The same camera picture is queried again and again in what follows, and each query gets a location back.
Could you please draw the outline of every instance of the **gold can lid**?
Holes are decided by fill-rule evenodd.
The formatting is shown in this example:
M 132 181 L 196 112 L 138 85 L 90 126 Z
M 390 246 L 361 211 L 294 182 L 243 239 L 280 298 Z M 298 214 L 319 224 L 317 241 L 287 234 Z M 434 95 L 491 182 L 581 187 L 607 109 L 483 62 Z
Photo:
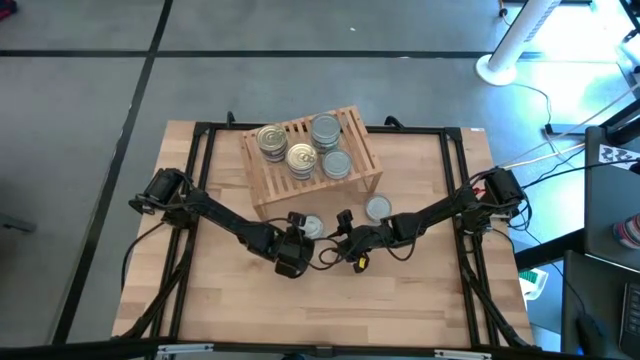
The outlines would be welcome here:
M 287 132 L 279 125 L 263 126 L 258 131 L 256 140 L 262 150 L 278 150 L 287 142 Z
M 287 151 L 287 163 L 296 170 L 307 170 L 316 164 L 318 154 L 308 144 L 293 145 Z

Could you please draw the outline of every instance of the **wooden slatted rack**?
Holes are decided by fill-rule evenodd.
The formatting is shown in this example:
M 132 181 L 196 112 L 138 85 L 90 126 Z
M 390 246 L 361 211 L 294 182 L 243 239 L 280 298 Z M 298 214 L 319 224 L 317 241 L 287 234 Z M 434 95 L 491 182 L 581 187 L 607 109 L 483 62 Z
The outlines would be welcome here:
M 258 216 L 266 219 L 266 206 L 311 191 L 327 189 L 362 180 L 369 192 L 374 192 L 382 176 L 382 166 L 372 149 L 367 129 L 355 106 L 327 111 L 340 120 L 342 132 L 339 147 L 351 155 L 352 166 L 348 176 L 340 180 L 327 177 L 319 159 L 311 179 L 294 179 L 287 164 L 271 163 L 264 159 L 256 142 L 259 129 L 241 134 L 242 159 L 249 181 L 251 200 Z M 311 119 L 315 115 L 279 123 L 287 132 L 288 147 L 294 144 L 311 144 Z

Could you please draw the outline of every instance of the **gray floor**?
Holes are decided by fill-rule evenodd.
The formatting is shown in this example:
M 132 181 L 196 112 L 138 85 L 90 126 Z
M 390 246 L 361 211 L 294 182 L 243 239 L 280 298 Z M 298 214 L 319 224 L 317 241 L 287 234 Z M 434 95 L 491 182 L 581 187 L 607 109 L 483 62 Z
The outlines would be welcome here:
M 146 50 L 162 3 L 118 0 L 107 6 L 60 0 L 54 6 L 24 0 L 19 15 L 0 22 L 0 50 Z M 512 20 L 518 9 L 510 9 Z M 495 17 L 497 10 L 492 0 L 182 0 L 174 2 L 160 48 L 491 51 L 507 29 Z M 569 20 L 570 30 L 555 30 Z M 518 83 L 550 95 L 554 122 L 578 123 L 628 89 L 598 29 L 588 7 L 561 7 L 531 50 L 563 61 L 518 64 Z M 581 40 L 574 41 L 578 34 Z M 31 235 L 0 230 L 2 346 L 48 341 L 142 63 L 0 57 L 0 212 L 39 226 Z M 139 222 L 126 202 L 150 178 L 167 120 L 223 121 L 232 110 L 239 121 L 271 122 L 355 104 L 369 124 L 381 124 L 393 114 L 408 125 L 484 127 L 497 163 L 543 141 L 544 98 L 522 87 L 490 87 L 475 76 L 474 63 L 157 59 L 70 341 L 101 340 L 111 333 L 121 259 Z M 594 121 L 632 100 L 628 95 Z M 531 156 L 548 151 L 545 147 Z M 545 160 L 518 168 L 516 174 L 526 183 L 556 163 Z M 581 160 L 572 163 L 578 166 Z M 582 226 L 582 205 L 575 201 L 582 191 L 579 173 L 531 188 L 532 233 L 548 241 Z M 513 236 L 518 249 L 534 245 L 526 234 Z M 559 332 L 562 280 L 555 269 L 545 270 L 551 275 L 547 289 L 529 303 L 529 316 L 532 323 Z M 539 329 L 536 334 L 553 338 Z M 555 340 L 541 341 L 556 347 Z

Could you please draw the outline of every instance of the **silver can lid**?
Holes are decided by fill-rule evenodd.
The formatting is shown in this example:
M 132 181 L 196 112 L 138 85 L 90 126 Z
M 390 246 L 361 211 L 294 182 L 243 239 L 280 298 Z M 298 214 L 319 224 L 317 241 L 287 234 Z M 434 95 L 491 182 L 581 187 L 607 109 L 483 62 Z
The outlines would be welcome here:
M 317 239 L 322 237 L 324 233 L 324 224 L 319 217 L 315 215 L 307 215 L 307 220 L 304 223 L 304 226 L 300 229 L 304 230 L 304 234 L 309 239 Z
M 391 201 L 382 195 L 373 195 L 367 200 L 365 210 L 369 219 L 380 222 L 391 215 Z
M 287 132 L 279 125 L 263 126 L 256 135 L 256 141 L 262 150 L 277 150 L 287 142 Z
M 308 144 L 296 144 L 287 151 L 287 163 L 294 170 L 311 169 L 317 161 L 318 153 Z
M 342 178 L 351 171 L 351 156 L 342 150 L 331 150 L 322 160 L 322 169 L 330 177 Z
M 340 129 L 340 121 L 335 115 L 319 114 L 311 120 L 311 135 L 316 139 L 333 140 L 340 134 Z

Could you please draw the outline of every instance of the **wooden tabletop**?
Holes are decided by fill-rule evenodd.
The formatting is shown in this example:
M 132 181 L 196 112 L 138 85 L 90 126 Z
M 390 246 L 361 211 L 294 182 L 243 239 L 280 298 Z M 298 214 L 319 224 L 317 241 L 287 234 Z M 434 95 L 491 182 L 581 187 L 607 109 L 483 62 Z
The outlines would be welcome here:
M 184 169 L 194 124 L 168 123 L 156 169 Z M 463 129 L 462 133 L 469 173 L 492 166 L 485 132 Z M 384 168 L 377 192 L 391 200 L 394 213 L 420 210 L 447 195 L 437 136 L 369 136 Z M 206 190 L 240 215 L 258 220 L 251 205 L 239 137 L 239 131 L 216 133 Z M 200 149 L 204 149 L 204 137 Z M 453 143 L 450 149 L 459 185 Z M 201 163 L 201 157 L 199 154 L 196 164 Z M 146 180 L 141 180 L 140 189 L 146 185 Z M 286 216 L 289 211 L 316 214 L 328 234 L 337 226 L 338 212 L 349 208 L 354 226 L 366 224 L 366 189 L 358 184 L 349 186 L 284 200 L 268 207 L 268 215 Z M 145 215 L 139 233 L 159 219 L 160 215 Z M 504 225 L 494 225 L 506 231 Z M 114 335 L 128 330 L 156 295 L 170 234 L 171 228 L 163 226 L 135 248 Z M 329 245 L 319 243 L 316 254 Z M 518 334 L 532 343 L 511 244 L 492 232 L 484 236 L 482 246 L 492 298 Z M 404 255 L 408 249 L 397 251 Z M 233 235 L 200 220 L 179 338 L 279 344 L 470 346 L 451 221 L 429 228 L 418 239 L 409 261 L 399 262 L 385 250 L 374 251 L 370 256 L 369 268 L 362 274 L 354 274 L 351 266 L 343 263 L 323 272 L 309 269 L 301 278 L 291 280 L 276 275 L 273 263 L 250 254 Z M 168 304 L 162 334 L 168 332 L 173 298 Z M 476 312 L 481 339 L 488 343 L 477 298 Z

